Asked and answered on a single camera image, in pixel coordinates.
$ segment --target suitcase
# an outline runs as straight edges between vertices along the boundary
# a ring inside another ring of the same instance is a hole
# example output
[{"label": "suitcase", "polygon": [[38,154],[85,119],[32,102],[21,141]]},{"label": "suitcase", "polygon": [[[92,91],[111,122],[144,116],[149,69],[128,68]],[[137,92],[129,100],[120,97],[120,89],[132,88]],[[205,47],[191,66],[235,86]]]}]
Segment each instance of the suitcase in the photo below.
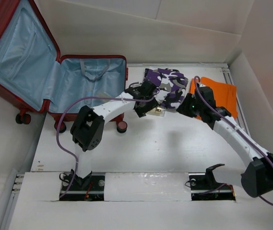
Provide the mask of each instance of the suitcase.
[{"label": "suitcase", "polygon": [[[47,111],[56,128],[72,102],[85,96],[116,97],[127,78],[127,61],[121,55],[61,57],[34,0],[0,0],[0,96],[20,109],[17,123],[29,124],[27,112]],[[73,121],[84,105],[102,103],[82,101],[64,121]],[[118,125],[122,120],[120,115],[113,121]]]}]

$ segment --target orange shirt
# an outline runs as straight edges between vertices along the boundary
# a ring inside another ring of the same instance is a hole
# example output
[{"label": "orange shirt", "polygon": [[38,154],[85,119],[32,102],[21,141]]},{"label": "orange shirt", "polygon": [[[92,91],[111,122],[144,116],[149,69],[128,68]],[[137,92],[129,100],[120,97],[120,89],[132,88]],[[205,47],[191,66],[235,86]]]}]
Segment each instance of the orange shirt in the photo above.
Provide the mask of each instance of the orange shirt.
[{"label": "orange shirt", "polygon": [[[234,85],[229,85],[226,83],[215,82],[209,78],[202,77],[201,83],[209,86],[214,93],[214,99],[216,101],[216,106],[225,107],[231,115],[237,118],[237,87]],[[190,85],[190,93],[195,92],[194,79]]]}]

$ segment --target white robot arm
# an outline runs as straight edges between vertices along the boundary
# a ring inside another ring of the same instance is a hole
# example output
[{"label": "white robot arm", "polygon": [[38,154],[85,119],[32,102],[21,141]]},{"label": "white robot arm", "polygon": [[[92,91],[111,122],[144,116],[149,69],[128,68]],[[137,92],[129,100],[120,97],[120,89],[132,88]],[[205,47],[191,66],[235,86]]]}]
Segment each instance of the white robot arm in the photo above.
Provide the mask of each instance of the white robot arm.
[{"label": "white robot arm", "polygon": [[[238,185],[243,187],[251,197],[258,197],[272,191],[273,169],[268,164],[267,158],[273,163],[273,154],[252,140],[225,108],[216,107],[211,88],[204,86],[197,90],[199,95],[188,93],[177,111],[189,117],[199,115],[203,122],[230,144],[246,167],[244,172],[227,168],[223,164],[207,168],[206,178],[210,188],[215,189],[221,183]],[[84,106],[71,128],[73,141],[79,144],[83,151],[94,149],[100,143],[104,124],[108,121],[128,110],[135,110],[138,116],[142,117],[146,112],[158,106],[157,101],[153,98],[154,91],[155,86],[145,81],[138,87],[128,88],[118,97],[119,99],[143,100],[143,102],[116,100],[93,108]]]}]

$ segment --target camouflage fabric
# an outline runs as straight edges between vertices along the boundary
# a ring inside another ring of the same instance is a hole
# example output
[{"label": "camouflage fabric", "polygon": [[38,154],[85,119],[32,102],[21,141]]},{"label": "camouflage fabric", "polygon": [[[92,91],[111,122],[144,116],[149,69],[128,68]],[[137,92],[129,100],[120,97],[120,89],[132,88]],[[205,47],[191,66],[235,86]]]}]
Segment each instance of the camouflage fabric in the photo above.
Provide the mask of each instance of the camouflage fabric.
[{"label": "camouflage fabric", "polygon": [[176,69],[146,69],[145,79],[160,90],[156,100],[166,109],[177,109],[183,101],[189,80]]}]

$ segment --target suitcase zipper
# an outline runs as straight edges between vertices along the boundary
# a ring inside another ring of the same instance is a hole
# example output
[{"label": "suitcase zipper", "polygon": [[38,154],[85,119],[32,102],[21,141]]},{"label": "suitcase zipper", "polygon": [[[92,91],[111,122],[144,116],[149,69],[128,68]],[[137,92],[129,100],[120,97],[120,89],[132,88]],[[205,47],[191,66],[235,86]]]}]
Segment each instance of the suitcase zipper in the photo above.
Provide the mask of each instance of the suitcase zipper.
[{"label": "suitcase zipper", "polygon": [[32,26],[33,26],[33,30],[31,32],[30,41],[29,41],[27,48],[24,51],[24,54],[19,59],[19,61],[16,63],[16,65],[12,68],[10,73],[7,75],[7,78],[10,80],[13,80],[16,77],[17,73],[19,72],[19,70],[21,69],[21,67],[23,66],[23,64],[25,63],[25,61],[27,60],[27,58],[29,57],[29,55],[31,54],[31,52],[33,50],[34,41],[35,41],[35,37],[36,37],[36,31],[34,29],[34,24],[32,24]]},{"label": "suitcase zipper", "polygon": [[21,11],[18,13],[18,16],[16,17],[15,21],[13,22],[13,26],[12,26],[13,29],[10,30],[10,32],[9,32],[9,34],[7,35],[7,38],[6,38],[4,44],[2,45],[2,48],[1,48],[1,50],[0,50],[0,67],[1,67],[1,64],[2,64],[1,62],[2,62],[2,60],[3,60],[3,58],[4,58],[4,55],[5,55],[6,52],[7,52],[8,45],[10,44],[10,42],[11,42],[11,40],[12,40],[12,36],[13,36],[13,33],[14,33],[14,29],[15,29],[17,23],[18,23],[20,14],[21,14]]}]

